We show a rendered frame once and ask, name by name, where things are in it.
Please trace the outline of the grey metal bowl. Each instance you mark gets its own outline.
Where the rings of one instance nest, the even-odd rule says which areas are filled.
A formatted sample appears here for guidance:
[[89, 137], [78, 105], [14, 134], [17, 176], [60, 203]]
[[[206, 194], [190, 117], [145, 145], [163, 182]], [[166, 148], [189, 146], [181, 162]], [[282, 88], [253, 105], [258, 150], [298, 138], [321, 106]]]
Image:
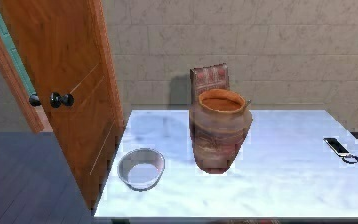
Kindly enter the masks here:
[[150, 148], [128, 152], [121, 158], [117, 167], [119, 179], [134, 191], [147, 191], [155, 187], [164, 170], [164, 156]]

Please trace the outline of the brown clay vase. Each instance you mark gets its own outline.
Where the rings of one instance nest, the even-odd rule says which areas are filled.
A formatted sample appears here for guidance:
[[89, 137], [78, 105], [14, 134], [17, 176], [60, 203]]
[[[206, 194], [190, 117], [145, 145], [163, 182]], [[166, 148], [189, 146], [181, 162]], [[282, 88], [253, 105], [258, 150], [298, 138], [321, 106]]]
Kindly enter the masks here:
[[209, 174], [223, 174], [239, 153], [253, 117], [240, 94], [211, 89], [189, 110], [189, 129], [196, 165]]

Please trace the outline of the white marble table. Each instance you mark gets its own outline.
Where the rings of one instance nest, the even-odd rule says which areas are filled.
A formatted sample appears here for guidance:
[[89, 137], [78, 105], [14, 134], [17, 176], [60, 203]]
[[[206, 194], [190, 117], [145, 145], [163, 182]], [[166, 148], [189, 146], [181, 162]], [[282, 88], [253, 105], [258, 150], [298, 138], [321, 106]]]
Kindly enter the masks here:
[[323, 110], [256, 110], [242, 148], [224, 174], [194, 162], [185, 110], [135, 110], [118, 153], [153, 148], [165, 158], [145, 192], [110, 173], [96, 215], [170, 221], [193, 218], [358, 217], [358, 162], [347, 164], [323, 141], [358, 156], [358, 140]]

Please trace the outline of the brown wooden room door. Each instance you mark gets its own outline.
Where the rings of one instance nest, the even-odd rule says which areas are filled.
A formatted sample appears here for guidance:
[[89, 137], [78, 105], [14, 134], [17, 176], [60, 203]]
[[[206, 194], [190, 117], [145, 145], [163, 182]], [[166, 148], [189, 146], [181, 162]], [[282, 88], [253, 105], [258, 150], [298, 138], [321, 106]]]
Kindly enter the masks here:
[[[101, 0], [0, 0], [0, 13], [88, 208], [124, 132]], [[52, 92], [70, 107], [50, 105]]]

